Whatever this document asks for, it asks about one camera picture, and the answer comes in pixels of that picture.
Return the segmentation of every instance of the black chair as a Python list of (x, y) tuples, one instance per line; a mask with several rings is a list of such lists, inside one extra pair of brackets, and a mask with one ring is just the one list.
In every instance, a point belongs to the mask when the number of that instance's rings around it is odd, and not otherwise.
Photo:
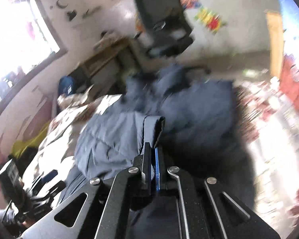
[(135, 0), (135, 3), (146, 33), (154, 41), (147, 49), (150, 58), (179, 55), (193, 43), (189, 36), (192, 28), (180, 0)]

